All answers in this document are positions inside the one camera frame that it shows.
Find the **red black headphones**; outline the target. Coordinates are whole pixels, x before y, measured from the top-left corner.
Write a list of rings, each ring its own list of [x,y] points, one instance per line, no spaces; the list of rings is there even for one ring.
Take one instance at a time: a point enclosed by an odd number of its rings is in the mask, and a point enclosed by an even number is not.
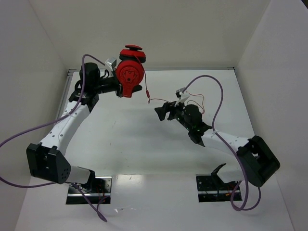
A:
[[[116,77],[122,85],[123,97],[131,98],[134,87],[138,86],[144,76],[142,64],[146,62],[146,55],[142,47],[126,45],[120,52],[121,62],[116,69]]]

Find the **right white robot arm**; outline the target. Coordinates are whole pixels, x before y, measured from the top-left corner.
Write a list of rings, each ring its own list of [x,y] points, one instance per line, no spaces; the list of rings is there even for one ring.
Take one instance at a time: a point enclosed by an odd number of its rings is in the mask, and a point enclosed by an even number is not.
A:
[[[237,157],[244,167],[248,182],[256,187],[262,187],[281,166],[260,136],[243,138],[215,131],[202,120],[202,113],[196,105],[171,102],[154,110],[161,121],[178,121],[186,128],[188,136],[195,144]]]

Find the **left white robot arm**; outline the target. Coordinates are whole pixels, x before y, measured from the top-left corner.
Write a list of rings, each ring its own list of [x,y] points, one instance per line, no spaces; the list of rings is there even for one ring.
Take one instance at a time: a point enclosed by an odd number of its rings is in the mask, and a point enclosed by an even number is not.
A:
[[[142,89],[144,70],[137,60],[121,61],[111,77],[101,76],[95,63],[83,63],[80,88],[75,88],[63,115],[37,144],[29,144],[26,156],[31,176],[52,183],[78,185],[87,192],[97,186],[93,170],[71,165],[65,158],[68,145],[82,122],[90,115],[102,93],[116,92],[130,98]]]

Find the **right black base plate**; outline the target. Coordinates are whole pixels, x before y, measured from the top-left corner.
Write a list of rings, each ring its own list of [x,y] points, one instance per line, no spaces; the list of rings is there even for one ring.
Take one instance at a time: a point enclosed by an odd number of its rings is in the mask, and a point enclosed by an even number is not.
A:
[[[198,202],[228,202],[237,181],[217,184],[210,174],[196,175]]]

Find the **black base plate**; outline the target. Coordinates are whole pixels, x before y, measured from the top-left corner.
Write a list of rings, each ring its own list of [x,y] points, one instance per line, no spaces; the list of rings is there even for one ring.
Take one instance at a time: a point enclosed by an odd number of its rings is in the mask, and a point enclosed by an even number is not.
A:
[[[112,179],[112,176],[96,176],[91,189],[82,188],[81,185],[79,185],[79,187],[92,204],[96,205],[101,200],[101,204],[110,204]],[[68,188],[66,204],[85,205],[87,204],[87,201],[76,188],[70,185]]]
[[[237,181],[217,184],[210,174],[196,175],[198,202],[228,202]]]

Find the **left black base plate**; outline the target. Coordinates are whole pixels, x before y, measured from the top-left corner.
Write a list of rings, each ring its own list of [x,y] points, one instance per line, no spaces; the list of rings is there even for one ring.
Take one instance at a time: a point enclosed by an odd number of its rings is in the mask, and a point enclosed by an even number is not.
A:
[[[91,189],[82,188],[81,185],[79,185],[79,187],[92,204],[96,205],[101,200],[101,204],[110,204],[112,179],[112,176],[96,176]],[[66,204],[85,205],[87,204],[87,201],[76,188],[70,185],[68,188]]]

